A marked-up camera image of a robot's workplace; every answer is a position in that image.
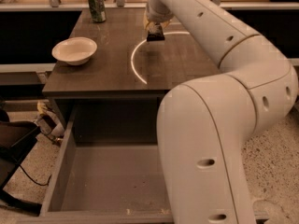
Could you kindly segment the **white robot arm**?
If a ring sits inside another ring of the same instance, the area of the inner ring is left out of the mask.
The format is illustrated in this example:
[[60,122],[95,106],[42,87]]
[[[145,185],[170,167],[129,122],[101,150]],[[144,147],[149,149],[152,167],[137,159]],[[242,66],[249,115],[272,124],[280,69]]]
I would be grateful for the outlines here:
[[149,0],[147,12],[152,21],[176,16],[220,70],[176,86],[159,107],[158,148],[175,224],[256,224],[241,148],[292,109],[292,64],[209,0]]

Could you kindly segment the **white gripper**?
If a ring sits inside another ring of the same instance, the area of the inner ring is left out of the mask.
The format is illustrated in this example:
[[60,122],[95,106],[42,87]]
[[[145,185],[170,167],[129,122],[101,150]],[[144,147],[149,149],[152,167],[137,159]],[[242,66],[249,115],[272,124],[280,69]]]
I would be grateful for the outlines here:
[[148,0],[143,17],[144,29],[151,32],[153,22],[159,22],[164,29],[170,24],[173,17],[171,10],[160,0]]

